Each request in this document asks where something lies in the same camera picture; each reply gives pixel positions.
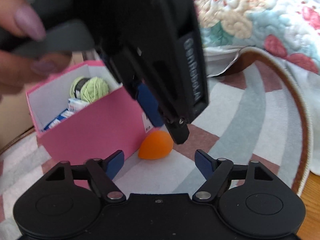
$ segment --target orange makeup sponge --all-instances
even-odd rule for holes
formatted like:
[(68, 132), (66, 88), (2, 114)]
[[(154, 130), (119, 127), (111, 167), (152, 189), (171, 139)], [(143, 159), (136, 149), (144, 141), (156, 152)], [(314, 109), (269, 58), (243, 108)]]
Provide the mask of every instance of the orange makeup sponge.
[(138, 156), (146, 160), (166, 157), (173, 149), (173, 140), (165, 131), (154, 131), (142, 142)]

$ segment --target patterned rug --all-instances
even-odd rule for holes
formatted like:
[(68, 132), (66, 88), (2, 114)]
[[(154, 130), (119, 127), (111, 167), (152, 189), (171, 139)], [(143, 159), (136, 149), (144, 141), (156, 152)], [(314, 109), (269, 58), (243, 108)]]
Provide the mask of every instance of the patterned rug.
[[(163, 159), (125, 161), (114, 182), (130, 193), (193, 194), (204, 178), (194, 163), (196, 149), (237, 164), (261, 161), (298, 195), (308, 176), (312, 131), (299, 89), (267, 53), (242, 49), (224, 76), (209, 79), (210, 105), (189, 125), (190, 136)], [(15, 201), (57, 161), (32, 134), (0, 155), (0, 239), (20, 232), (12, 217)], [(243, 181), (233, 181), (232, 187)]]

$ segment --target light green yarn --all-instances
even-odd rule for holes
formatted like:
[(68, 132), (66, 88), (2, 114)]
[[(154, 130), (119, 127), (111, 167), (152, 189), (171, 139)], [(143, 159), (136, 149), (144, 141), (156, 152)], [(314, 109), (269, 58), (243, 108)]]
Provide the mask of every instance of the light green yarn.
[[(75, 97), (74, 91), (78, 82), (84, 77), (76, 78), (70, 88), (70, 96)], [(80, 90), (80, 99), (92, 103), (109, 93), (108, 84), (100, 77), (93, 77), (88, 80)]]

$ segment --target circular pad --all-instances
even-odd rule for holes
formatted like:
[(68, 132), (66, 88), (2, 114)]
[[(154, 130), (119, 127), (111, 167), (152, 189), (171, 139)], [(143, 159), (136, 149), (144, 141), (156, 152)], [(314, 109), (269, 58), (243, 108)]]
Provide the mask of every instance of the circular pad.
[(18, 199), (13, 215), (19, 228), (34, 238), (66, 239), (91, 225), (100, 213), (100, 200), (75, 185), (38, 187)]
[(73, 206), (73, 200), (69, 196), (53, 194), (38, 200), (36, 209), (48, 216), (58, 216), (68, 212)]
[(283, 208), (281, 199), (264, 193), (251, 195), (245, 203), (251, 211), (260, 215), (274, 215)]

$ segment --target gray stripe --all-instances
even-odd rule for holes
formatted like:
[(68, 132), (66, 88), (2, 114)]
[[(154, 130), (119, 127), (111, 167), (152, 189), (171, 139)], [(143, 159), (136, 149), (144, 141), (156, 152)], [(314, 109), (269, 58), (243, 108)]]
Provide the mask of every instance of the gray stripe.
[[(238, 110), (222, 137), (209, 151), (213, 158), (224, 157), (237, 164), (247, 164), (257, 144), (266, 110), (265, 90), (255, 66), (244, 70), (247, 88)], [(193, 194), (205, 179), (196, 168), (173, 193)]]
[(220, 81), (218, 78), (208, 78), (208, 93), (210, 94), (212, 89), (216, 84), (218, 84)]
[(43, 146), (36, 149), (32, 154), (22, 159), (15, 167), (0, 176), (0, 194), (3, 194), (21, 177), (50, 159), (50, 155)]
[(1, 240), (16, 240), (20, 236), (21, 233), (13, 218), (8, 218), (0, 224)]
[(204, 176), (197, 168), (195, 168), (172, 193), (188, 193), (191, 197), (200, 188), (200, 186), (204, 184), (204, 182)]
[(283, 91), (287, 98), (288, 129), (287, 141), (278, 177), (289, 187), (292, 186), (300, 164), (302, 151), (302, 128), (297, 105), (287, 87), (282, 83)]

